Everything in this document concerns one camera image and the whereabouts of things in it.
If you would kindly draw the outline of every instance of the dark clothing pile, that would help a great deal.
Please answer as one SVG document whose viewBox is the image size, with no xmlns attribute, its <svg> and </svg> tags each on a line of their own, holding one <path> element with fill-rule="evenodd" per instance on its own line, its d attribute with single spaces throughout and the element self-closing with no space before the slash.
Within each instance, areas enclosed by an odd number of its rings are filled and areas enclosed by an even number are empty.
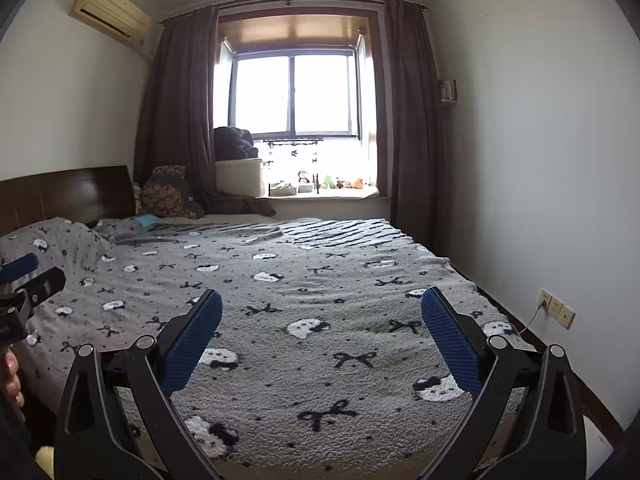
<svg viewBox="0 0 640 480">
<path fill-rule="evenodd" d="M 258 148 L 254 148 L 254 136 L 249 133 L 249 130 L 232 126 L 215 128 L 213 146 L 217 161 L 258 158 Z"/>
</svg>

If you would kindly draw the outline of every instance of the floor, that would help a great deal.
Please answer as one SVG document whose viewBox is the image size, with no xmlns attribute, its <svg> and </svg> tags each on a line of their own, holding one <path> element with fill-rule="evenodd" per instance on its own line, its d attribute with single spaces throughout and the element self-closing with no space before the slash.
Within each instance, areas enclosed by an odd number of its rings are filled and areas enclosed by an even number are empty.
<svg viewBox="0 0 640 480">
<path fill-rule="evenodd" d="M 598 428 L 586 417 L 584 418 L 584 431 L 587 437 L 587 478 L 590 478 L 611 454 L 613 448 Z"/>
</svg>

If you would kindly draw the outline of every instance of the wall socket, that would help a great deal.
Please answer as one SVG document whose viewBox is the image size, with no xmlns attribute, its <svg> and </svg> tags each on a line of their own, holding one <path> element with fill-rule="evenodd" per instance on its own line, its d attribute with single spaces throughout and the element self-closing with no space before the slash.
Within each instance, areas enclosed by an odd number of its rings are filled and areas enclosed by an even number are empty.
<svg viewBox="0 0 640 480">
<path fill-rule="evenodd" d="M 549 305 L 551 304 L 551 300 L 553 296 L 549 294 L 546 290 L 540 292 L 540 298 L 538 299 L 538 306 L 542 305 L 542 308 L 545 312 L 549 311 Z"/>
<path fill-rule="evenodd" d="M 569 328 L 571 326 L 572 321 L 574 320 L 575 312 L 571 310 L 568 306 L 563 305 L 560 309 L 560 314 L 558 315 L 558 323 L 560 323 L 565 328 Z"/>
<path fill-rule="evenodd" d="M 540 292 L 538 298 L 538 306 L 542 305 L 542 309 L 550 316 L 555 317 L 562 326 L 569 329 L 574 321 L 575 312 L 566 306 L 558 298 L 554 298 L 546 290 Z"/>
<path fill-rule="evenodd" d="M 562 307 L 564 307 L 564 303 L 562 301 L 558 300 L 558 298 L 551 298 L 551 303 L 549 304 L 548 313 L 551 314 L 556 319 L 558 319 L 558 316 L 560 315 L 560 311 L 562 310 Z"/>
</svg>

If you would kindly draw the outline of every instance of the brown curtain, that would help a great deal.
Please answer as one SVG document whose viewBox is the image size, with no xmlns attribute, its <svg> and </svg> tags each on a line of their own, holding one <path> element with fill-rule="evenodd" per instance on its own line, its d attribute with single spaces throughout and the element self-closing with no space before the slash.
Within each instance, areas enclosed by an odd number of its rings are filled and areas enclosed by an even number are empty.
<svg viewBox="0 0 640 480">
<path fill-rule="evenodd" d="M 164 24 L 140 111 L 134 159 L 134 179 L 140 184 L 156 166 L 186 166 L 205 211 L 216 195 L 212 104 L 217 38 L 217 7 Z"/>
<path fill-rule="evenodd" d="M 436 253 L 444 249 L 445 159 L 440 90 L 422 9 L 385 4 L 391 65 L 391 223 Z"/>
</svg>

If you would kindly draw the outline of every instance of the blue gripper pad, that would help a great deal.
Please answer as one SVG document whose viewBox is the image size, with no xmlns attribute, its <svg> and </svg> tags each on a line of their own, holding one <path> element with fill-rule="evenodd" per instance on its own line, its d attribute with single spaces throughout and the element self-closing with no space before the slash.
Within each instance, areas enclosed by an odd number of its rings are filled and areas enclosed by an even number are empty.
<svg viewBox="0 0 640 480">
<path fill-rule="evenodd" d="M 475 399 L 484 384 L 481 378 L 481 357 L 456 318 L 473 319 L 457 314 L 437 287 L 430 288 L 422 295 L 420 310 L 422 320 L 447 362 L 458 387 L 471 393 Z"/>
<path fill-rule="evenodd" d="M 187 314 L 190 318 L 164 355 L 160 388 L 167 398 L 187 385 L 222 320 L 222 309 L 222 296 L 207 290 Z"/>
<path fill-rule="evenodd" d="M 25 254 L 23 257 L 12 261 L 10 264 L 0 266 L 0 285 L 19 280 L 38 268 L 38 257 L 33 254 Z"/>
</svg>

